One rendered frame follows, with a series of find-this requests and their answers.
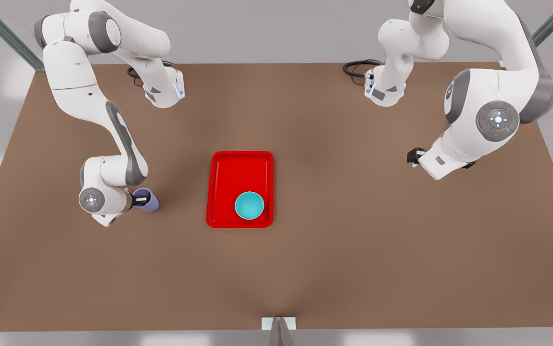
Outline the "red rectangular tray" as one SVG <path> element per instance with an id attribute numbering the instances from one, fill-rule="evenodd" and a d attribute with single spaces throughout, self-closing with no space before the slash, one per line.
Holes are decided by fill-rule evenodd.
<path id="1" fill-rule="evenodd" d="M 264 200 L 264 211 L 254 220 L 235 212 L 235 201 L 245 191 Z M 212 228 L 266 228 L 274 220 L 274 156 L 268 151 L 220 151 L 213 155 L 209 176 L 206 221 Z"/>

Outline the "lavender purple cup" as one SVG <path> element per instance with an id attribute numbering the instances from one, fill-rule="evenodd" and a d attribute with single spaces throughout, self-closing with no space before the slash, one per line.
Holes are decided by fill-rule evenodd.
<path id="1" fill-rule="evenodd" d="M 159 201 L 158 199 L 156 199 L 156 196 L 147 188 L 140 188 L 136 191 L 134 191 L 132 193 L 133 194 L 136 194 L 136 195 L 140 195 L 140 194 L 146 194 L 148 195 L 148 203 L 142 207 L 142 208 L 138 208 L 140 210 L 143 210 L 143 211 L 147 211 L 147 212 L 155 212 L 159 209 Z"/>

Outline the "turquoise bowl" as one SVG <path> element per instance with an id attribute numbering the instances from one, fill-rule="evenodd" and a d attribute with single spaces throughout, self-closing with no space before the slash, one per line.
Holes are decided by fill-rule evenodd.
<path id="1" fill-rule="evenodd" d="M 264 211 L 264 200 L 254 191 L 245 191 L 237 197 L 234 207 L 242 219 L 254 220 Z"/>

